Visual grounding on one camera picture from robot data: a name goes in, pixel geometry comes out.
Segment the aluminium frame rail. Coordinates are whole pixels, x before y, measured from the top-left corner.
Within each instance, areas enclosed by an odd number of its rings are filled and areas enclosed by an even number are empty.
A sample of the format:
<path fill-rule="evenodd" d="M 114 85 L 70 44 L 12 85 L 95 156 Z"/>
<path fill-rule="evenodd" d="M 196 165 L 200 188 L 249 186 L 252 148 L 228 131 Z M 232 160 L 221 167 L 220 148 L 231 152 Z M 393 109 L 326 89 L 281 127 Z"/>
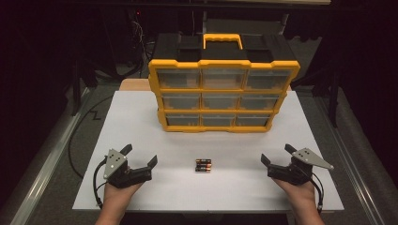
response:
<path fill-rule="evenodd" d="M 71 101 L 67 106 L 67 112 L 61 114 L 61 118 L 56 122 L 49 137 L 29 164 L 28 170 L 12 193 L 8 206 L 11 215 L 6 225 L 27 224 L 67 148 L 72 131 L 76 128 L 92 92 L 93 88 L 85 87 L 78 95 L 81 103 L 77 112 L 73 112 L 73 101 Z"/>
<path fill-rule="evenodd" d="M 327 103 L 321 97 L 316 97 L 314 99 L 315 105 L 322 112 L 323 118 L 328 124 L 328 128 L 332 133 L 333 140 L 337 144 L 337 152 L 342 164 L 344 165 L 344 170 L 350 180 L 350 183 L 355 190 L 356 196 L 360 201 L 361 208 L 363 209 L 366 217 L 368 218 L 371 225 L 385 225 L 385 221 L 380 214 L 377 206 L 375 205 L 374 198 L 365 184 L 360 171 L 357 168 L 353 158 L 350 156 L 348 149 L 346 148 L 343 138 L 340 135 L 338 129 L 333 126 L 329 120 L 329 112 L 327 108 Z"/>

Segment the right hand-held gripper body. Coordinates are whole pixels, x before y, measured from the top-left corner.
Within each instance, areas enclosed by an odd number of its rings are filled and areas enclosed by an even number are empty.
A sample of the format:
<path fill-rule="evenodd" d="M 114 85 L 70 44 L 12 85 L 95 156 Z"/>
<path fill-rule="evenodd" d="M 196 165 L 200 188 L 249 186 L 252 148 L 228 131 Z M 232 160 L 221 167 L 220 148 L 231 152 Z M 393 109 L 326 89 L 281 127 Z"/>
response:
<path fill-rule="evenodd" d="M 326 162 L 309 148 L 302 148 L 291 155 L 287 166 L 272 164 L 268 169 L 268 177 L 288 182 L 294 186 L 303 185 L 312 179 L 313 166 L 333 170 L 334 166 Z"/>

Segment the black metal stand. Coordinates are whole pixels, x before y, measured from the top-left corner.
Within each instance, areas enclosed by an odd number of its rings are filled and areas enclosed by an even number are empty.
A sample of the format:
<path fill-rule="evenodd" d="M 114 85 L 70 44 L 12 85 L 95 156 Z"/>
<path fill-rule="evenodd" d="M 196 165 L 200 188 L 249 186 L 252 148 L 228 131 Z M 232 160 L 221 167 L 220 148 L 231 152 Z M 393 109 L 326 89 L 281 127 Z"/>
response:
<path fill-rule="evenodd" d="M 329 120 L 335 128 L 337 127 L 336 112 L 337 112 L 337 106 L 338 106 L 340 70 L 341 70 L 341 68 L 339 66 L 335 66 L 333 73 L 330 76 Z"/>
<path fill-rule="evenodd" d="M 72 115 L 75 116 L 81 107 L 81 80 L 79 75 L 79 61 L 76 60 L 72 66 Z"/>

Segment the person's left hand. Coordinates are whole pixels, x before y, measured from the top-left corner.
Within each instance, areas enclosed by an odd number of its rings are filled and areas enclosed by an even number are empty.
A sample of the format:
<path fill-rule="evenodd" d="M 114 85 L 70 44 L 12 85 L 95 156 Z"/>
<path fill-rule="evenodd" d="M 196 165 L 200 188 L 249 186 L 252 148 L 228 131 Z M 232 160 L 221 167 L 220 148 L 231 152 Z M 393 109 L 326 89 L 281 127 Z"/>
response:
<path fill-rule="evenodd" d="M 130 187 L 118 188 L 111 184 L 106 184 L 104 189 L 105 203 L 129 203 L 132 196 L 138 191 L 142 184 L 136 184 Z"/>

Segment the grid of clear bins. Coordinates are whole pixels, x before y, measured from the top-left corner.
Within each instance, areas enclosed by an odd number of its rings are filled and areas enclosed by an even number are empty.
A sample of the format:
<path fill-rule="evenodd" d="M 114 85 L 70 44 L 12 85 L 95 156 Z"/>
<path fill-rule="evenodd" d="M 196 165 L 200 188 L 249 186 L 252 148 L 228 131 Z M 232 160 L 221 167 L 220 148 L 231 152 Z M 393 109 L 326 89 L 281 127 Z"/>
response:
<path fill-rule="evenodd" d="M 279 112 L 291 69 L 159 69 L 159 118 L 166 128 L 233 130 L 268 128 Z M 242 110 L 241 96 L 272 94 L 272 110 Z"/>

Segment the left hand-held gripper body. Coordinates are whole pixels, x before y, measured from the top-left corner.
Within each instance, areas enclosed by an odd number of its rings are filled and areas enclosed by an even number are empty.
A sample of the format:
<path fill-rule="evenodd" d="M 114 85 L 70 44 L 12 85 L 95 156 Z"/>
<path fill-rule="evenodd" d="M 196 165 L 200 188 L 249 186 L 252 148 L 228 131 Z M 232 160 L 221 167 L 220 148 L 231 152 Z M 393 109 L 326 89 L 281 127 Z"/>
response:
<path fill-rule="evenodd" d="M 103 178 L 116 188 L 128 188 L 152 179 L 152 169 L 145 167 L 131 169 L 127 156 L 110 149 L 105 163 Z"/>

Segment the person's right hand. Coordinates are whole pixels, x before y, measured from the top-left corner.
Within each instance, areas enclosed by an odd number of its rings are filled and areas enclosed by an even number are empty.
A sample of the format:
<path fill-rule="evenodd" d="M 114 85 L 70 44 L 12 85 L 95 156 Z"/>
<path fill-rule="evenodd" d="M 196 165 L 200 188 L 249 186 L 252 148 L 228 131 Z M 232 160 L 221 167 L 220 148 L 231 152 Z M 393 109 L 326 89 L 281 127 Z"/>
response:
<path fill-rule="evenodd" d="M 276 178 L 273 178 L 273 181 L 285 192 L 292 204 L 314 203 L 314 185 L 311 182 L 294 186 Z"/>

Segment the yellow black organizer cabinet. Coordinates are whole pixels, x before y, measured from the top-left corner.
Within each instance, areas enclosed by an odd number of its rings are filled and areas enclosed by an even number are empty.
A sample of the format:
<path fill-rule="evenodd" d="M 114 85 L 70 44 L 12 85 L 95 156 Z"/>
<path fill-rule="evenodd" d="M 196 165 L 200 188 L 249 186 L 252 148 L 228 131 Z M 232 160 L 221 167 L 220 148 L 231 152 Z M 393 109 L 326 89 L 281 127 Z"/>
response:
<path fill-rule="evenodd" d="M 159 118 L 159 69 L 204 69 L 204 68 L 243 68 L 243 69 L 291 69 L 294 74 L 290 83 L 298 75 L 300 65 L 284 37 L 280 35 L 240 35 L 240 34 L 204 34 L 182 36 L 180 34 L 160 34 L 155 43 L 152 59 L 148 63 L 149 85 L 158 104 L 158 119 L 166 131 L 203 132 L 267 132 L 272 127 L 233 129 L 233 130 L 197 130 L 167 128 Z"/>

